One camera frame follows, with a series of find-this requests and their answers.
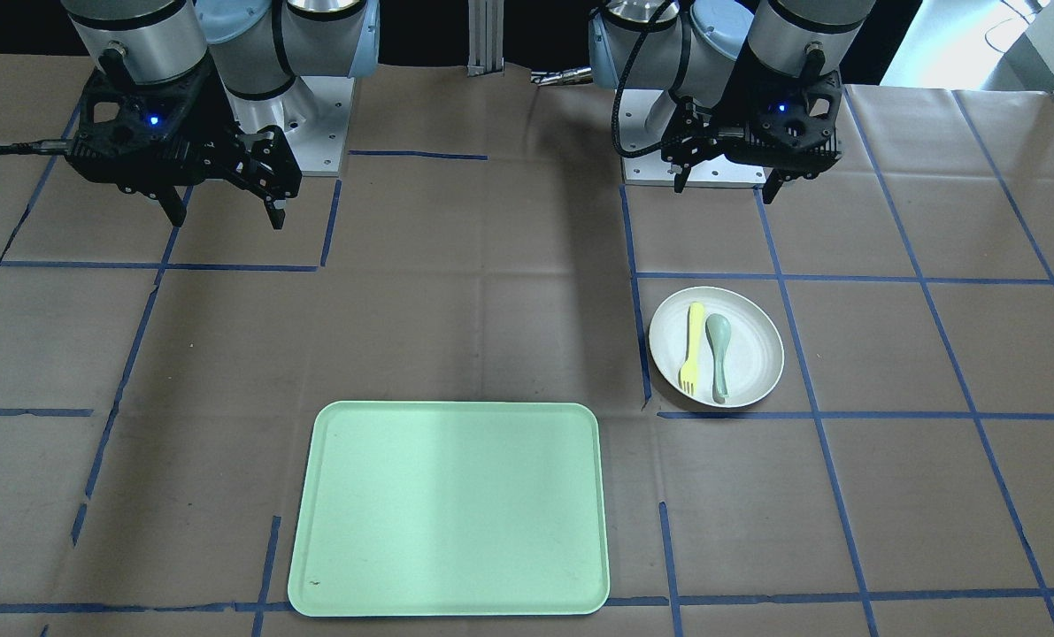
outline gray cylindrical robot link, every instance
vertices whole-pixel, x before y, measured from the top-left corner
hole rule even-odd
[[[317,100],[302,78],[279,96],[267,100],[232,100],[235,116],[245,133],[255,133],[265,126],[276,124],[291,132],[317,117]]]
[[[200,15],[203,24],[211,17]],[[264,100],[287,90],[295,77],[279,63],[272,37],[271,12],[264,12],[251,28],[228,39],[218,32],[207,32],[219,77],[236,96]]]
[[[747,36],[759,61],[778,73],[798,77],[805,64],[807,47],[814,45],[825,54],[821,73],[837,69],[870,15],[874,0],[827,3],[825,7],[819,4],[826,3],[762,0]]]
[[[296,75],[351,76],[353,52],[369,12],[365,0],[345,4],[339,11],[326,12],[287,5],[284,42]]]
[[[316,14],[344,12],[346,8],[353,7],[354,4],[360,2],[362,0],[287,0],[287,3],[291,7],[302,8],[305,12]]]
[[[601,13],[590,23],[591,65],[597,84],[616,89],[629,52],[647,21],[641,24],[617,13],[632,15],[630,3],[614,0],[609,7],[614,11]],[[645,13],[637,15],[645,20],[651,17],[645,16]],[[691,96],[702,107],[713,107],[720,100],[736,65],[750,13],[734,0],[703,0],[692,5],[688,20],[677,16],[674,11],[665,15],[671,17],[665,19],[661,16],[658,24],[645,36],[625,88],[669,89],[680,72],[682,47],[686,45],[685,75],[679,91]],[[686,39],[684,30],[689,30]]]
[[[137,84],[174,80],[208,50],[191,0],[63,0],[63,7],[95,62],[108,47],[121,50]]]

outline black cable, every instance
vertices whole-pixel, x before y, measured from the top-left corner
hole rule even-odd
[[[987,43],[988,46],[991,47],[992,52],[1006,53],[1003,52],[1002,49],[997,47],[995,43],[991,41],[991,33],[995,32],[996,28],[999,28],[1000,25],[1012,23],[1012,21],[1014,21],[1015,19],[1021,19],[1026,23],[1026,25],[1030,25],[1033,23],[1033,20],[1031,18],[1036,15],[1039,15],[1041,13],[1041,8],[1036,8],[1035,11],[1029,14],[1024,14],[1019,12],[1018,8],[1015,8],[1015,5],[1011,4],[1011,1],[1009,0],[999,0],[999,1],[1000,3],[1006,5],[1006,7],[1011,8],[1012,12],[1018,14],[1018,18],[1007,18],[1003,21],[1000,21],[999,24],[992,25],[991,28],[987,30],[987,32],[983,33],[983,41]]]
[[[637,41],[632,43],[632,50],[628,53],[628,59],[625,61],[625,67],[621,72],[621,76],[617,78],[617,93],[612,97],[612,117],[609,121],[609,129],[612,133],[612,150],[616,151],[619,156],[625,158],[637,158],[641,156],[646,156],[649,153],[664,149],[665,146],[679,144],[679,142],[687,140],[689,137],[705,137],[704,135],[689,135],[684,134],[671,138],[671,140],[660,140],[655,142],[655,144],[645,146],[643,149],[637,149],[636,151],[627,151],[621,146],[621,96],[625,92],[625,83],[628,81],[628,74],[632,71],[632,64],[637,62],[637,55],[641,52],[641,46],[644,44],[644,40],[647,39],[648,33],[652,32],[656,27],[657,20],[664,12],[668,11],[669,5],[671,5],[676,0],[664,0],[663,3],[657,7],[656,12],[652,12],[652,17],[648,18],[647,24],[641,28],[640,36],[637,36]],[[682,24],[683,28],[691,28],[691,24]]]
[[[692,9],[688,5],[683,5],[681,11],[681,24],[683,24],[683,41],[680,44],[680,64],[676,67],[676,79],[672,80],[669,94],[676,94],[684,84],[684,76],[687,75],[687,64],[692,59]]]
[[[0,146],[0,156],[64,156],[70,140],[20,141]]]
[[[275,41],[275,57],[278,59],[278,67],[284,70],[293,84],[295,83],[295,71],[291,69],[291,60],[287,57],[287,43],[284,41],[284,0],[275,0],[274,3],[271,3],[271,37]]]

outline light green tray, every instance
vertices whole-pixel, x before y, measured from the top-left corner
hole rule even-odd
[[[608,595],[586,407],[344,402],[317,414],[288,587],[297,612],[586,614]]]

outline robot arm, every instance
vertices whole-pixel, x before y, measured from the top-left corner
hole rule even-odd
[[[158,201],[174,226],[187,214],[176,186],[222,178],[262,199],[282,228],[302,180],[295,146],[339,156],[330,140],[345,124],[299,76],[365,76],[377,63],[378,0],[62,5],[97,65],[78,129],[0,154],[65,156],[86,180]]]
[[[590,23],[590,59],[596,83],[617,89],[614,149],[660,151],[677,192],[694,166],[718,156],[773,168],[766,202],[785,181],[817,177],[841,158],[837,69],[874,2],[609,1]],[[625,89],[664,91],[645,122],[660,132],[656,144],[621,144]]]

